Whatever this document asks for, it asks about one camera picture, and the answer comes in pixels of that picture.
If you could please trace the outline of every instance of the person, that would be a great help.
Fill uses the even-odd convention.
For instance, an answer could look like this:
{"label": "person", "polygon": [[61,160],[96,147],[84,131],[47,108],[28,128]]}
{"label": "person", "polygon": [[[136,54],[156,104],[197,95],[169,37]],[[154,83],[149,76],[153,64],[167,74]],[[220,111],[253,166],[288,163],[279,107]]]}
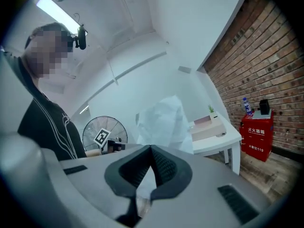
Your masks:
{"label": "person", "polygon": [[100,155],[100,150],[85,152],[78,130],[64,110],[39,89],[38,81],[54,73],[68,53],[73,52],[73,38],[60,23],[33,30],[20,57],[4,54],[16,76],[33,95],[18,133],[34,140],[40,147],[55,152],[59,161]]}

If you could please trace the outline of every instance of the water bottle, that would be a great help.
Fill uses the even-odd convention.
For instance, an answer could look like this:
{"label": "water bottle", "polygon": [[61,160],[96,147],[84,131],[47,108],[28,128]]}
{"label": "water bottle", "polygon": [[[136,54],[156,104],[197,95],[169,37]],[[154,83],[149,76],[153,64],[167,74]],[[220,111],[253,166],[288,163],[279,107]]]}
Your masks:
{"label": "water bottle", "polygon": [[244,100],[244,106],[245,106],[247,115],[252,115],[252,110],[251,110],[251,107],[250,107],[250,104],[249,104],[247,98],[244,97],[243,100]]}

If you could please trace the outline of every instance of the table leg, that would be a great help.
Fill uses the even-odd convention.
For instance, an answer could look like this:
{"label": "table leg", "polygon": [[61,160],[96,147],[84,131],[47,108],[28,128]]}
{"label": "table leg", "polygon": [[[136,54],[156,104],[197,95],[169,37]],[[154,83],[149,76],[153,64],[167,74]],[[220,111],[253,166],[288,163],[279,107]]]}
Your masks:
{"label": "table leg", "polygon": [[224,150],[225,164],[229,163],[228,150]]}
{"label": "table leg", "polygon": [[232,152],[232,171],[239,175],[239,167],[241,163],[241,148],[239,142],[234,143],[231,148]]}

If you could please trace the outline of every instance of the white machine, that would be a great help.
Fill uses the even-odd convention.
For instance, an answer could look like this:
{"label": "white machine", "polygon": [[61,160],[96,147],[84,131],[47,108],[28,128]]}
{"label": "white machine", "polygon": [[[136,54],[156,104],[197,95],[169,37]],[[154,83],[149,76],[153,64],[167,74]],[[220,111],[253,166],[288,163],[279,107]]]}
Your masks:
{"label": "white machine", "polygon": [[225,126],[221,119],[215,116],[206,116],[194,121],[190,130],[192,141],[210,138],[226,133]]}

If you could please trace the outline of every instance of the fluorescent light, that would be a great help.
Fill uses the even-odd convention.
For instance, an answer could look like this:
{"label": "fluorescent light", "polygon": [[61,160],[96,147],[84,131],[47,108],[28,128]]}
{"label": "fluorescent light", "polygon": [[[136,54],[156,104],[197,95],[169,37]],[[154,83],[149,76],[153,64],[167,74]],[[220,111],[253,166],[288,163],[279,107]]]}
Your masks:
{"label": "fluorescent light", "polygon": [[86,106],[85,109],[83,109],[79,114],[81,114],[82,112],[84,112],[87,108],[89,108],[89,106]]}
{"label": "fluorescent light", "polygon": [[49,16],[53,17],[57,22],[64,24],[72,34],[77,34],[79,24],[77,24],[77,22],[64,12],[55,2],[52,0],[39,0],[36,5]]}

